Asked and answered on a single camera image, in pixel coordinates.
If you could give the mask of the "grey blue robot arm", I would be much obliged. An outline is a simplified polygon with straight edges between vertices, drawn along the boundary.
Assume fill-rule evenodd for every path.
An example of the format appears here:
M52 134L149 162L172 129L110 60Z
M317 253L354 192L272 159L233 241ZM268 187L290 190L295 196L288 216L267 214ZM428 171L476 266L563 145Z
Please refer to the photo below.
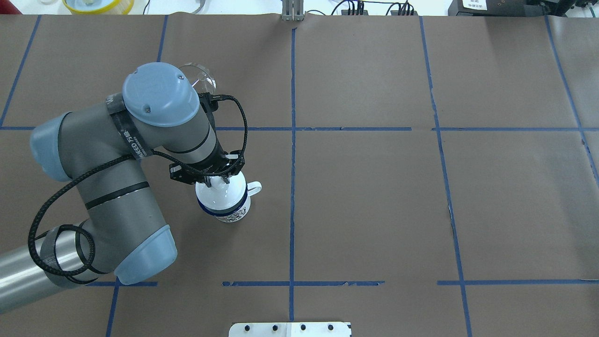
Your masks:
M141 161L169 160L174 181L229 182L244 166L223 151L214 126L219 102L231 95L198 93L168 63L139 66L121 92L37 126L30 136L36 162L66 186L37 211L24 247L1 256L1 313L87 286L107 274L123 285L143 282L177 258L171 228Z

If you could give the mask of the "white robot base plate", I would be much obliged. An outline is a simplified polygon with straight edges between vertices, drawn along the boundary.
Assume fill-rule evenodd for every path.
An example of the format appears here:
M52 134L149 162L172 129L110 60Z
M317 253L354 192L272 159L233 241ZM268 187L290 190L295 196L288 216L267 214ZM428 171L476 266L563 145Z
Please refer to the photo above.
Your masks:
M239 322L229 337L352 337L350 322Z

